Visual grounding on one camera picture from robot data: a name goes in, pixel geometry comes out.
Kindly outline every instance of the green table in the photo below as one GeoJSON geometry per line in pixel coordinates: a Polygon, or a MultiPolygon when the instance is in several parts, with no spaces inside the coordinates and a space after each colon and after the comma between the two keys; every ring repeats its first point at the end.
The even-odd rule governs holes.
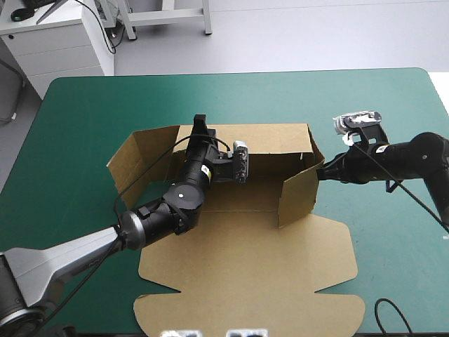
{"type": "MultiPolygon", "coordinates": [[[[331,159],[347,150],[331,117],[358,110],[381,112],[392,143],[422,131],[449,136],[448,115],[420,69],[58,79],[0,194],[0,247],[42,249],[112,224],[116,190],[106,163],[134,130],[190,124],[196,113],[210,124],[307,122],[331,159]]],[[[406,185],[431,204],[422,181],[406,185]]],[[[449,241],[413,200],[386,194],[383,183],[329,181],[314,213],[351,230],[358,277],[325,292],[364,299],[360,331],[377,331],[379,297],[397,302],[416,331],[449,331],[449,241]]],[[[139,331],[134,299],[168,290],[140,279],[138,262],[138,252],[111,257],[54,322],[139,331]]],[[[389,308],[382,318],[389,331],[405,330],[389,308]]]]}

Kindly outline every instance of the drawer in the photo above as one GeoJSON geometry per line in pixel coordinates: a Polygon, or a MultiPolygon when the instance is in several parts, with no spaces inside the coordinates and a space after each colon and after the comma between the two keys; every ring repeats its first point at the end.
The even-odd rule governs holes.
{"type": "Polygon", "coordinates": [[[100,65],[92,46],[26,54],[15,59],[27,76],[100,65]]]}
{"type": "Polygon", "coordinates": [[[79,76],[103,76],[104,73],[100,66],[81,69],[65,70],[64,72],[50,72],[48,74],[29,76],[28,80],[33,85],[39,96],[43,99],[50,83],[60,77],[79,77],[79,76]]]}
{"type": "Polygon", "coordinates": [[[84,26],[77,25],[32,30],[1,37],[14,56],[55,51],[91,44],[84,26]]]}

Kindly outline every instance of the label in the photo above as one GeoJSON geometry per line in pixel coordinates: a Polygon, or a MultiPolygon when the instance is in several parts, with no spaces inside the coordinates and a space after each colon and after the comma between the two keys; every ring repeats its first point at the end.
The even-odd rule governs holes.
{"type": "Polygon", "coordinates": [[[212,172],[210,172],[210,169],[206,165],[203,165],[201,167],[201,170],[203,171],[204,174],[206,174],[208,176],[209,183],[210,183],[210,180],[212,179],[212,172]]]}
{"type": "Polygon", "coordinates": [[[383,153],[387,147],[389,147],[389,145],[379,146],[376,150],[376,153],[383,153]]]}

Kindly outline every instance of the cardboard box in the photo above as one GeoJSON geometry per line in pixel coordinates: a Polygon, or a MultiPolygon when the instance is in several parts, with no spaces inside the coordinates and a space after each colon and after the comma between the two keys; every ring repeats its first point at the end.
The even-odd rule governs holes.
{"type": "MultiPolygon", "coordinates": [[[[265,328],[272,337],[351,336],[363,319],[363,301],[315,294],[354,278],[357,268],[347,226],[309,214],[324,158],[308,126],[208,127],[228,144],[247,143],[249,180],[214,184],[197,227],[143,250],[140,276],[182,293],[137,299],[142,329],[151,336],[167,329],[224,336],[237,328],[265,328]]],[[[108,163],[117,190],[191,130],[168,126],[130,135],[108,163]]],[[[186,146],[178,145],[125,193],[128,208],[152,181],[176,176],[186,146]]]]}

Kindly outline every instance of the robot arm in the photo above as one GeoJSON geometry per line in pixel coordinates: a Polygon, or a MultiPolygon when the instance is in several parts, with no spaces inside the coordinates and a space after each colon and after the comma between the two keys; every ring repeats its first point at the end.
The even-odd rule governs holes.
{"type": "Polygon", "coordinates": [[[422,178],[441,220],[449,224],[449,140],[435,133],[421,133],[410,142],[390,145],[380,126],[378,112],[365,111],[335,118],[335,130],[350,146],[346,153],[318,170],[319,180],[366,184],[391,177],[372,159],[352,146],[354,143],[381,164],[395,179],[422,178]]]}
{"type": "Polygon", "coordinates": [[[108,227],[49,249],[12,248],[0,253],[0,336],[28,336],[43,321],[45,311],[56,307],[63,285],[106,253],[141,249],[169,234],[191,230],[213,182],[246,182],[244,142],[234,142],[234,153],[219,151],[205,115],[195,116],[192,135],[178,177],[162,198],[120,215],[123,243],[108,227]]]}

